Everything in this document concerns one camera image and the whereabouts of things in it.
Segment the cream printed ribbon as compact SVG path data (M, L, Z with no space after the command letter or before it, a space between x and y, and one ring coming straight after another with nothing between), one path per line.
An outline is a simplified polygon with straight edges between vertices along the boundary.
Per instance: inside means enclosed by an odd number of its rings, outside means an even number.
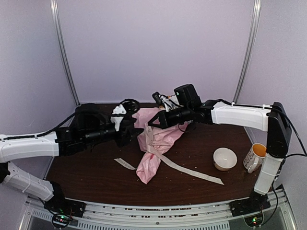
M216 184L221 184L223 185L224 183L222 182L222 180L220 178L217 177L213 177L213 176L209 176L207 174L203 174L194 170L190 170L187 169L185 167L179 166L176 163L172 162L169 158L167 158L164 154L160 155L159 158L161 159L161 162L165 163L167 166L169 166L170 168L173 168L181 173L185 173L191 176L194 176L196 178L200 178L209 182L213 182ZM124 161L122 158L117 158L114 159L117 163L119 163L120 165L122 165L123 167L129 169L129 170L135 170L137 168L133 167L132 165L130 165L129 163L127 163L126 161Z

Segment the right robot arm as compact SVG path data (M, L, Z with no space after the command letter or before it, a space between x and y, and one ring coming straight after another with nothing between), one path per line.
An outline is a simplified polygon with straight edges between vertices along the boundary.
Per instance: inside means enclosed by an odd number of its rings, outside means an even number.
M170 111L160 111L148 125L160 129L194 121L204 124L227 124L255 128L267 132L267 156L250 197L246 200L249 211L257 211L281 170L289 150L292 128L286 119L284 107L279 102L273 105L242 105L223 99L202 102L195 87L185 84L175 88L178 104Z

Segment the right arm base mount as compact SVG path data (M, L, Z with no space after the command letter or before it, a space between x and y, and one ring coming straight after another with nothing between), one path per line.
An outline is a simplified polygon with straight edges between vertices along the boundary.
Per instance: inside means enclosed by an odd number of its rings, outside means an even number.
M246 198L235 200L229 203L230 210L233 217L247 215L254 212L260 212L263 209L271 207L268 200L258 201L256 199Z

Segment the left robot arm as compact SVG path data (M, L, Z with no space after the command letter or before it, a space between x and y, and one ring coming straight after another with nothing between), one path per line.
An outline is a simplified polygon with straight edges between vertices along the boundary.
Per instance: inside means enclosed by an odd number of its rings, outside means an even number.
M50 156L71 156L108 141L118 147L128 145L143 132L135 128L133 117L140 109L134 99L120 102L111 113L103 112L95 103L78 106L75 112L49 131L0 137L0 182L40 198L45 206L64 213L69 202L56 182L39 179L18 168L13 160Z

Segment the pink wrapping paper sheet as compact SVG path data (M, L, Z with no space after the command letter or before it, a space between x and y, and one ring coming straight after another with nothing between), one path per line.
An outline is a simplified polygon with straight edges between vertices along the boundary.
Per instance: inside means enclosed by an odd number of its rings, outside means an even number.
M159 108L141 108L133 115L137 119L134 126L143 128L144 131L137 136L140 149L145 152L141 159L136 174L139 179L148 184L156 175L161 163L160 155L168 152L174 143L186 131L189 122L185 122L180 126L173 126L166 129L151 127L148 122L154 115L161 110Z

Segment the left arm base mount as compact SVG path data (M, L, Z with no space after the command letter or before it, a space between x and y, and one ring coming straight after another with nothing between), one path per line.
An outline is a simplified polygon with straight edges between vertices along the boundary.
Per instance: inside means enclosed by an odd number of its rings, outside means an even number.
M44 202L44 208L52 213L65 214L70 217L82 218L85 211L86 204L80 201L66 199L62 204L52 203L50 201Z

